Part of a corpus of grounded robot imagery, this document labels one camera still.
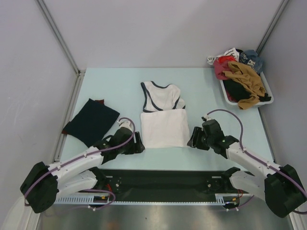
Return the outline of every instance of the yellow cloth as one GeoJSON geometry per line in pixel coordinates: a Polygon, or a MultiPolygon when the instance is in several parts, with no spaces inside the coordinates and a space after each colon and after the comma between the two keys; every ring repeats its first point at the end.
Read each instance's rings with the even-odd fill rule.
{"type": "Polygon", "coordinates": [[[228,66],[231,71],[223,71],[226,77],[240,83],[251,93],[249,99],[238,102],[240,109],[248,109],[260,102],[259,97],[264,97],[265,89],[261,77],[248,65],[236,61],[229,61],[228,66]]]}

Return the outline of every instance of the blue cloth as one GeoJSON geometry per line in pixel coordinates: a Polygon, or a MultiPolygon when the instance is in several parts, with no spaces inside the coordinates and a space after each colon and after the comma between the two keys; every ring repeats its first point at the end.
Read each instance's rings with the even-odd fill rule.
{"type": "Polygon", "coordinates": [[[252,50],[246,50],[240,54],[239,61],[243,64],[251,66],[258,74],[262,72],[263,59],[252,50]]]}

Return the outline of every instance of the folded white shirt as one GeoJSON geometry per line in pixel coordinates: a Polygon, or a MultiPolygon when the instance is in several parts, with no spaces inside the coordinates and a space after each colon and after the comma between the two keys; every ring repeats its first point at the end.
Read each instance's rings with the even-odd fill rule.
{"type": "Polygon", "coordinates": [[[141,124],[147,149],[187,147],[190,133],[185,109],[142,113],[141,124]]]}

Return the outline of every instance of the clothing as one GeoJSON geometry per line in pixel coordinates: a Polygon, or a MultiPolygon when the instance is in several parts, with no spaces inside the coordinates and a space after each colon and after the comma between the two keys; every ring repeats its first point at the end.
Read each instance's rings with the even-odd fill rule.
{"type": "Polygon", "coordinates": [[[218,80],[229,80],[229,78],[226,77],[225,74],[223,73],[223,71],[230,71],[230,68],[228,66],[228,61],[225,61],[222,64],[220,64],[218,60],[215,60],[213,65],[214,65],[215,76],[218,80]]]}
{"type": "Polygon", "coordinates": [[[248,109],[260,102],[259,96],[265,96],[260,76],[250,66],[243,63],[229,61],[228,66],[231,71],[223,71],[225,76],[240,83],[251,94],[250,98],[238,102],[240,109],[248,109]]]}
{"type": "Polygon", "coordinates": [[[165,87],[155,84],[153,81],[141,82],[145,102],[143,112],[151,113],[156,111],[182,109],[186,104],[180,98],[180,88],[169,84],[165,87]]]}
{"type": "Polygon", "coordinates": [[[232,48],[232,49],[227,50],[225,53],[220,54],[220,55],[218,55],[218,56],[216,56],[216,57],[213,57],[213,56],[207,57],[207,63],[208,63],[209,65],[213,65],[214,61],[215,61],[217,58],[221,57],[221,56],[233,56],[233,57],[235,58],[236,61],[239,61],[239,56],[240,56],[240,54],[239,54],[239,52],[236,50],[236,48],[232,48]]]}
{"type": "Polygon", "coordinates": [[[267,93],[264,94],[264,97],[259,96],[259,100],[261,102],[269,102],[272,99],[272,97],[269,97],[267,93]]]}
{"type": "Polygon", "coordinates": [[[141,125],[146,149],[187,147],[190,135],[185,109],[142,113],[141,125]]]}
{"type": "Polygon", "coordinates": [[[239,61],[243,64],[251,66],[258,74],[262,72],[263,59],[252,50],[246,50],[240,54],[239,61]]]}
{"type": "Polygon", "coordinates": [[[225,89],[225,91],[226,91],[226,95],[227,95],[227,98],[228,98],[229,101],[231,101],[231,102],[238,102],[235,98],[233,98],[233,97],[230,95],[230,93],[228,92],[228,90],[225,89]]]}
{"type": "Polygon", "coordinates": [[[240,100],[250,98],[250,92],[247,92],[243,85],[241,85],[240,83],[235,82],[233,80],[224,80],[223,84],[225,86],[225,89],[229,92],[229,94],[235,101],[238,102],[240,100]]]}
{"type": "Polygon", "coordinates": [[[72,121],[67,123],[63,132],[90,147],[104,137],[118,116],[119,112],[105,106],[101,101],[89,99],[72,121]]]}
{"type": "Polygon", "coordinates": [[[242,49],[236,49],[236,51],[237,51],[239,54],[242,54],[242,53],[243,53],[243,50],[242,50],[242,49]]]}
{"type": "Polygon", "coordinates": [[[100,104],[105,104],[105,100],[102,99],[102,100],[95,100],[96,102],[99,102],[100,104]]]}
{"type": "Polygon", "coordinates": [[[236,61],[235,57],[233,56],[221,56],[217,59],[218,63],[222,64],[225,61],[236,61]]]}

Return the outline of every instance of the laundry basket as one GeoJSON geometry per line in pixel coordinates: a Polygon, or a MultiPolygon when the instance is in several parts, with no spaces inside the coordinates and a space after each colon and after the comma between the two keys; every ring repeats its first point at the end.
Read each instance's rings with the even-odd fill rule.
{"type": "MultiPolygon", "coordinates": [[[[260,74],[260,77],[261,77],[262,84],[263,84],[263,86],[265,88],[265,91],[268,94],[268,96],[271,97],[271,100],[268,101],[268,102],[258,102],[257,104],[254,105],[254,107],[260,107],[260,106],[262,106],[264,104],[271,104],[274,101],[273,94],[271,92],[271,89],[269,87],[269,84],[268,84],[267,80],[265,79],[265,76],[264,76],[263,72],[260,74]]],[[[238,106],[237,102],[232,102],[232,101],[230,101],[228,99],[227,94],[226,94],[226,89],[225,89],[225,86],[224,86],[224,83],[223,83],[222,80],[220,80],[220,83],[221,83],[221,87],[222,87],[223,94],[224,94],[224,97],[225,97],[225,100],[226,100],[227,104],[229,104],[231,107],[232,106],[238,106]]]]}

